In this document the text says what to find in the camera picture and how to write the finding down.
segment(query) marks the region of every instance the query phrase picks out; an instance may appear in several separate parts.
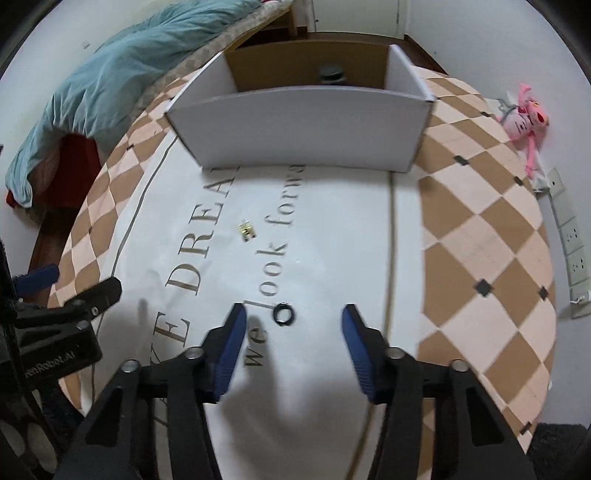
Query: open box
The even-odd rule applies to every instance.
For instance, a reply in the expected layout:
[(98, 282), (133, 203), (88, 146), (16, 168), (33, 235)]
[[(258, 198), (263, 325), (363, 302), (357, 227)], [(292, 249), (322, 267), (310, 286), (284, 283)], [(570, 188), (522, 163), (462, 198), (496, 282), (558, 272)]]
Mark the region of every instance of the open box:
[[(343, 69), (346, 86), (321, 85), (327, 64)], [(435, 101), (398, 46), (302, 40), (219, 53), (166, 115), (202, 167), (406, 172)]]

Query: wall socket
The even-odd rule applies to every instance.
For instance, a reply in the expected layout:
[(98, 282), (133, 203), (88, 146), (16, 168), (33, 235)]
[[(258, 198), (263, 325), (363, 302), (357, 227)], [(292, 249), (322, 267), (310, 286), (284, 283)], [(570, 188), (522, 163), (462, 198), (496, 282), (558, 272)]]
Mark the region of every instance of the wall socket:
[(591, 314), (591, 279), (587, 271), (583, 238), (573, 205), (558, 170), (556, 168), (550, 170), (547, 178), (550, 186), (550, 203), (566, 257), (566, 271), (571, 287), (571, 314), (573, 318), (582, 317)]
[(583, 246), (576, 218), (570, 219), (560, 227), (560, 238), (566, 255), (570, 255)]
[(558, 170), (553, 168), (546, 175), (546, 178), (548, 178), (548, 185), (550, 186), (550, 196), (558, 196), (558, 194), (564, 190), (564, 183), (562, 183), (562, 179), (560, 178), (560, 175), (558, 175)]
[(575, 250), (566, 257), (566, 270), (569, 275), (569, 284), (571, 286), (589, 278), (587, 274), (587, 259), (585, 258), (584, 248)]
[(583, 317), (591, 313), (591, 280), (587, 279), (570, 289), (571, 316)]
[(573, 204), (570, 203), (569, 194), (566, 190), (560, 192), (556, 197), (552, 197), (551, 203), (558, 226), (563, 226), (574, 218)]

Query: blue gripper pad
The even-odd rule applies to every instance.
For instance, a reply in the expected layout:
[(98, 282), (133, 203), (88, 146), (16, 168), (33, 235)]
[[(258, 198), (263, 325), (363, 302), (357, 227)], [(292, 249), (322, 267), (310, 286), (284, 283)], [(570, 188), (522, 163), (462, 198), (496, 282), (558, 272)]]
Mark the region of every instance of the blue gripper pad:
[(242, 304), (235, 304), (228, 316), (226, 324), (230, 322), (230, 331), (227, 333), (226, 343), (219, 356), (214, 370), (213, 396), (219, 401), (222, 395), (228, 391), (230, 380), (236, 367), (242, 341), (246, 334), (246, 308)]
[(355, 306), (347, 305), (343, 309), (341, 328), (361, 390), (368, 400), (373, 402), (375, 399), (375, 366), (362, 339), (361, 329), (367, 329), (367, 327), (363, 324)]
[(51, 287), (59, 278), (60, 269), (52, 264), (33, 270), (27, 275), (15, 277), (12, 283), (18, 297), (27, 297)]

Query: pink panther plush toy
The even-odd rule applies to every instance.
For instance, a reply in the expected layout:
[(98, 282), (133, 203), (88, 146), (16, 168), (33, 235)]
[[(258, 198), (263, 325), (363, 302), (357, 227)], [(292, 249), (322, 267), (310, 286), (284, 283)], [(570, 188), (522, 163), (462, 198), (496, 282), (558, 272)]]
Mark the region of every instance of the pink panther plush toy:
[(535, 133), (547, 127), (550, 124), (550, 119), (542, 110), (540, 104), (531, 96), (530, 92), (531, 87), (521, 83), (518, 104), (512, 106), (505, 104), (504, 114), (498, 120), (511, 140), (516, 141), (527, 137), (527, 165), (525, 166), (525, 173), (527, 173), (529, 178), (533, 178), (535, 167)]

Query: door frame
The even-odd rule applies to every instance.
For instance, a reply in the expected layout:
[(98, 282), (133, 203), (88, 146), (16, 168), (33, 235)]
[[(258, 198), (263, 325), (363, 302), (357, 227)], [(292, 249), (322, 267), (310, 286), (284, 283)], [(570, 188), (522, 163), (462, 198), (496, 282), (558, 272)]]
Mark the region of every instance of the door frame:
[[(316, 31), (316, 12), (314, 10), (314, 0), (303, 0), (308, 17), (308, 31)], [(398, 13), (396, 15), (395, 38), (404, 39), (408, 31), (408, 22), (410, 20), (410, 0), (398, 0)]]

